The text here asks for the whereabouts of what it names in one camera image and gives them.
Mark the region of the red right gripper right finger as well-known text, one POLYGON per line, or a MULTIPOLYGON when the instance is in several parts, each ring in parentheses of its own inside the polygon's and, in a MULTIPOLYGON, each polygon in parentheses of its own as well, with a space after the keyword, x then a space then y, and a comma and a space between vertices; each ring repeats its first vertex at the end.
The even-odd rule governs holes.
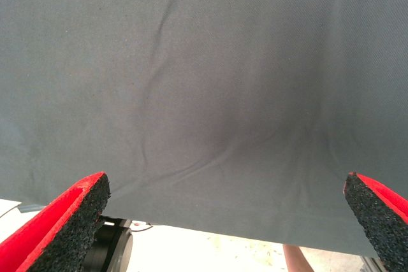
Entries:
POLYGON ((368 176, 351 172, 345 199, 387 271, 407 271, 407 200, 368 176))

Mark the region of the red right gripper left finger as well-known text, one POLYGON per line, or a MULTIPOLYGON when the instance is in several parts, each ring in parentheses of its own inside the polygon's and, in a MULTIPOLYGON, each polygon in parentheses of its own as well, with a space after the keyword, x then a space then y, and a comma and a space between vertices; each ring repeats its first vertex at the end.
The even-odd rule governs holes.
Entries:
POLYGON ((104 172, 72 185, 1 243, 1 271, 81 271, 109 197, 104 172))

